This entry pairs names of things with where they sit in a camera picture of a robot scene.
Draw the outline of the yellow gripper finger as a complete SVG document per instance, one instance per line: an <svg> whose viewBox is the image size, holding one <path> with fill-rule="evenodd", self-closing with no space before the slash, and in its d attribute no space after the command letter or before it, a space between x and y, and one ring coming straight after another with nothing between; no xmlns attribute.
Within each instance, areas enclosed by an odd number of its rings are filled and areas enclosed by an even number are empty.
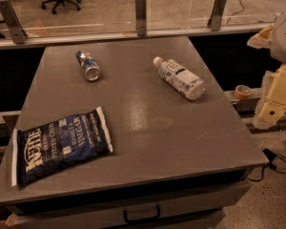
<svg viewBox="0 0 286 229"><path fill-rule="evenodd" d="M268 25L266 28L252 36L247 41L247 45L255 49L270 49L272 46L273 28L274 23Z"/></svg>
<svg viewBox="0 0 286 229"><path fill-rule="evenodd" d="M253 125L259 130L274 127L286 113L286 63L262 79L261 96L255 108Z"/></svg>

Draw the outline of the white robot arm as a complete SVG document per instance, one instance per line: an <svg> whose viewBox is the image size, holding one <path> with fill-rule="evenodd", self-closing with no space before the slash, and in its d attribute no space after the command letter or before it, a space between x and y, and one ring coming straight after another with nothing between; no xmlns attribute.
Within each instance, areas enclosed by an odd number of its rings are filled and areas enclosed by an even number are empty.
<svg viewBox="0 0 286 229"><path fill-rule="evenodd" d="M277 124L286 113L286 10L275 22L252 36L247 45L269 49L281 66L273 73L267 71L262 79L261 96L255 108L253 124L267 130Z"/></svg>

